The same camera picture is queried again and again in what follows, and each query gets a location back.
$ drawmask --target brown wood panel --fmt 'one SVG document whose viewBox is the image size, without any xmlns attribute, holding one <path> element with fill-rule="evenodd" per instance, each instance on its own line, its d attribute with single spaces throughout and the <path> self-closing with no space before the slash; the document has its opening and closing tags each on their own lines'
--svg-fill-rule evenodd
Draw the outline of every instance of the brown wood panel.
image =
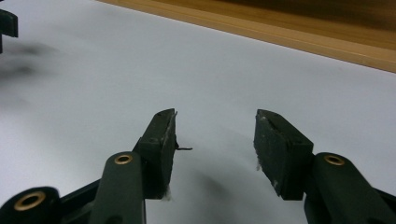
<svg viewBox="0 0 396 224">
<path fill-rule="evenodd" d="M 100 0 L 396 73 L 392 0 Z"/>
</svg>

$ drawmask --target white table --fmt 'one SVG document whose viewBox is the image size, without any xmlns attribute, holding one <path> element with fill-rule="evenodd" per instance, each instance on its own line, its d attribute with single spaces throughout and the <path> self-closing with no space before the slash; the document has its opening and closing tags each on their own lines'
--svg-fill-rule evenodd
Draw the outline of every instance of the white table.
<svg viewBox="0 0 396 224">
<path fill-rule="evenodd" d="M 275 111 L 396 194 L 396 75 L 92 0 L 12 0 L 0 55 L 0 204 L 32 187 L 61 196 L 100 178 L 152 116 L 174 107 L 170 202 L 148 223 L 306 223 L 253 148 L 258 108 Z"/>
</svg>

